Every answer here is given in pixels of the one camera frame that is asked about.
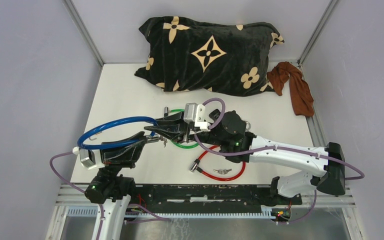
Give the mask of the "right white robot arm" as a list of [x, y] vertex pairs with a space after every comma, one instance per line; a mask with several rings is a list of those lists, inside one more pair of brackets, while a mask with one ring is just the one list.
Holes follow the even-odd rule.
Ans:
[[181, 112], [158, 118], [156, 125], [145, 130], [176, 143], [195, 141], [218, 146], [215, 155], [232, 163], [270, 163], [297, 169], [297, 173], [272, 179], [268, 196], [275, 204], [312, 190], [332, 196], [346, 193], [344, 155], [338, 143], [303, 147], [269, 140], [247, 131], [246, 122], [234, 110], [224, 114], [213, 110], [208, 116], [216, 126], [208, 130], [201, 130], [184, 115]]

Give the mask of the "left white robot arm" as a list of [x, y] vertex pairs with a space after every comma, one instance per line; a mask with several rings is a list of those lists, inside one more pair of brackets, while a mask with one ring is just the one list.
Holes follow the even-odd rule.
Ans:
[[143, 131], [119, 141], [105, 142], [100, 149], [81, 149], [80, 162], [88, 170], [97, 170], [84, 196], [98, 205], [98, 220], [93, 236], [97, 240], [117, 240], [128, 205], [137, 198], [135, 180], [120, 174], [133, 169], [148, 138]]

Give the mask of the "green cable lock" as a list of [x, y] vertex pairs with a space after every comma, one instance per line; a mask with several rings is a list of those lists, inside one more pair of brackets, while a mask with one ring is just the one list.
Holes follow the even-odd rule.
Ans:
[[[178, 112], [183, 112], [183, 111], [184, 111], [184, 109], [181, 109], [181, 108], [170, 109], [169, 107], [166, 106], [166, 107], [164, 107], [164, 116], [167, 117], [170, 113], [178, 113]], [[199, 146], [197, 143], [192, 144], [192, 145], [184, 145], [184, 144], [180, 144], [180, 143], [177, 143], [174, 141], [172, 141], [172, 143], [176, 147], [181, 148], [181, 149], [193, 149], [193, 148], [196, 148]]]

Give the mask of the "blue cable lock keys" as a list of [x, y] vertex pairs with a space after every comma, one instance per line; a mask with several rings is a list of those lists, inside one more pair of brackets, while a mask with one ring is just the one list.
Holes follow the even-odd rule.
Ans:
[[163, 143], [163, 145], [164, 145], [164, 148], [166, 148], [166, 147], [167, 147], [168, 140], [167, 140], [165, 137], [163, 137], [163, 136], [160, 136], [159, 139], [162, 141], [162, 143]]

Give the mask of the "small black padlock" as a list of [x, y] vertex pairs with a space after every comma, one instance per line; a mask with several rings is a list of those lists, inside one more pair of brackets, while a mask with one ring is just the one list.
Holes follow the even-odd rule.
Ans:
[[213, 121], [216, 121], [221, 115], [221, 111], [219, 109], [213, 110], [208, 116]]

